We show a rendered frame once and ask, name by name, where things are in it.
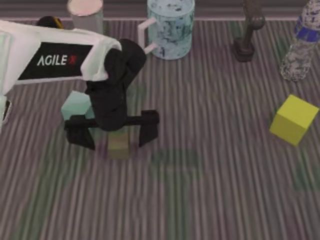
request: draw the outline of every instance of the red x logo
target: red x logo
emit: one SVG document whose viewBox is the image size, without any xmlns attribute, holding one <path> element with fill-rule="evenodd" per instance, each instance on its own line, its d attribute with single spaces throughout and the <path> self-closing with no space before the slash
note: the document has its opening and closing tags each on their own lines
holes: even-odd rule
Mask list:
<svg viewBox="0 0 320 240">
<path fill-rule="evenodd" d="M 68 64 L 75 65 L 76 64 L 76 60 L 77 60 L 77 56 L 76 55 L 71 55 L 69 57 Z"/>
</svg>

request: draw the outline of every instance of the teal cube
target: teal cube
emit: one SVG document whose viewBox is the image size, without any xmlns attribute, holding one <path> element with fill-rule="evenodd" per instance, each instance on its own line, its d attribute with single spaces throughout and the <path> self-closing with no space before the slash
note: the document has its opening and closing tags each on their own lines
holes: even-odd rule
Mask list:
<svg viewBox="0 0 320 240">
<path fill-rule="evenodd" d="M 85 115 L 86 119 L 95 117 L 89 96 L 78 91 L 70 93 L 61 107 L 61 113 L 65 121 L 69 120 L 72 115 Z"/>
</svg>

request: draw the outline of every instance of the clear bottle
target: clear bottle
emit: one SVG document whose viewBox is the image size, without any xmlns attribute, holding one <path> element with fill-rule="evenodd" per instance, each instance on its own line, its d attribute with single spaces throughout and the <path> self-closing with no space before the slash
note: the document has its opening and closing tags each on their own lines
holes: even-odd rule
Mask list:
<svg viewBox="0 0 320 240">
<path fill-rule="evenodd" d="M 319 40 L 320 0 L 310 0 L 297 20 L 292 44 L 280 65 L 285 80 L 298 82 L 306 77 Z"/>
</svg>

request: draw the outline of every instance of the light blue mug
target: light blue mug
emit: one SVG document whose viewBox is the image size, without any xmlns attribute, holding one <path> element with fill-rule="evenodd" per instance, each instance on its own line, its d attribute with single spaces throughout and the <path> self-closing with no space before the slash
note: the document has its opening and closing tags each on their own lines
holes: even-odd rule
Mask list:
<svg viewBox="0 0 320 240">
<path fill-rule="evenodd" d="M 148 19 L 138 26 L 138 44 L 145 53 L 164 60 L 187 55 L 192 45 L 195 0 L 148 0 L 147 7 Z"/>
</svg>

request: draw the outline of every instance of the robotic arm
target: robotic arm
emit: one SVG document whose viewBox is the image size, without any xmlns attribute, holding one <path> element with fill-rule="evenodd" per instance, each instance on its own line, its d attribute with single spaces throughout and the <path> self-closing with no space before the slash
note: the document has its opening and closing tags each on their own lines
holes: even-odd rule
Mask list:
<svg viewBox="0 0 320 240">
<path fill-rule="evenodd" d="M 116 131 L 140 125 L 139 146 L 158 137 L 159 114 L 127 115 L 126 91 L 146 55 L 135 42 L 95 32 L 25 25 L 0 20 L 0 96 L 16 84 L 81 79 L 86 81 L 95 117 L 64 122 L 67 140 L 94 150 L 89 128 Z"/>
</svg>

